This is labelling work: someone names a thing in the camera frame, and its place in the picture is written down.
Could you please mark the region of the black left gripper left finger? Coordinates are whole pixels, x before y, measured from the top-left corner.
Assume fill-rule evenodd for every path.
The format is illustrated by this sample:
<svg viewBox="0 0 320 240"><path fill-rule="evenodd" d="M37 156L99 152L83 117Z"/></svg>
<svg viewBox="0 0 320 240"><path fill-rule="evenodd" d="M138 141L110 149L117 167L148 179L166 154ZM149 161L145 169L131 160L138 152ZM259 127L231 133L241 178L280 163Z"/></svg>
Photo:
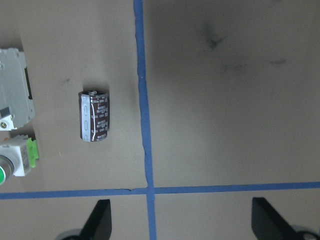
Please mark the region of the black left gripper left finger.
<svg viewBox="0 0 320 240"><path fill-rule="evenodd" d="M111 202L109 199L98 200L79 236L82 240L109 240L111 233Z"/></svg>

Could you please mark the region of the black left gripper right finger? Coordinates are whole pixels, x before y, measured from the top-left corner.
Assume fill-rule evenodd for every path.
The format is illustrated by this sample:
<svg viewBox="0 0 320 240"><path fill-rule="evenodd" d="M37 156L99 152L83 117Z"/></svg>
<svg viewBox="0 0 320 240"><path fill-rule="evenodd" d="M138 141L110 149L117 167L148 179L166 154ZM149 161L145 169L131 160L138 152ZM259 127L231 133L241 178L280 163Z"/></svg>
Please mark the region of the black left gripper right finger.
<svg viewBox="0 0 320 240"><path fill-rule="evenodd" d="M295 240L296 231L264 197L253 197L251 229L258 240Z"/></svg>

